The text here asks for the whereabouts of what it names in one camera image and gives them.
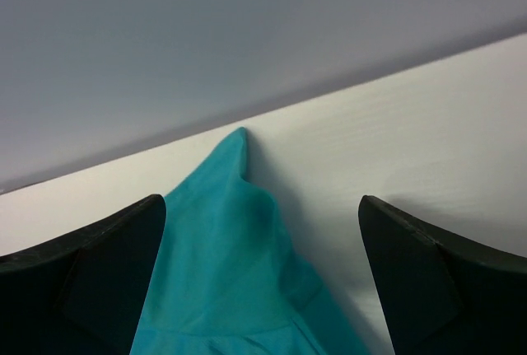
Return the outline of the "teal t shirt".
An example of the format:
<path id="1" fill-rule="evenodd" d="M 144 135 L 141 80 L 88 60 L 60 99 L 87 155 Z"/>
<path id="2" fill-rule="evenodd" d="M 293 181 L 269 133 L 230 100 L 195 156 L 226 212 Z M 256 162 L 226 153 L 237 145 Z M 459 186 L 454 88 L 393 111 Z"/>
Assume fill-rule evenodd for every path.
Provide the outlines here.
<path id="1" fill-rule="evenodd" d="M 165 196 L 166 224 L 132 353 L 364 354 L 275 198 L 251 184 L 238 128 Z"/>

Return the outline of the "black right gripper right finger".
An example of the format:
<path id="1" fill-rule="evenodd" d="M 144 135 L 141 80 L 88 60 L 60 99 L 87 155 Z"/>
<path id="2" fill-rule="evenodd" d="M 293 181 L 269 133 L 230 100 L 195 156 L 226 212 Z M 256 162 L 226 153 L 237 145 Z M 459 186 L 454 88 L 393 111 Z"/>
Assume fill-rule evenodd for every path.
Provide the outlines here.
<path id="1" fill-rule="evenodd" d="M 366 195 L 361 237 L 397 354 L 524 354 L 526 259 Z"/>

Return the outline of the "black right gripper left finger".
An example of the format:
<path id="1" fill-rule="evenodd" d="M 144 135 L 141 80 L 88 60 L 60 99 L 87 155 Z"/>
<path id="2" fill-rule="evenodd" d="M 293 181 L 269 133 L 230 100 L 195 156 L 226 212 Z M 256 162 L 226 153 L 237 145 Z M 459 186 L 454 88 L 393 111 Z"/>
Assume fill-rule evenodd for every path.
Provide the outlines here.
<path id="1" fill-rule="evenodd" d="M 1 258 L 3 354 L 128 354 L 166 222 L 159 194 Z"/>

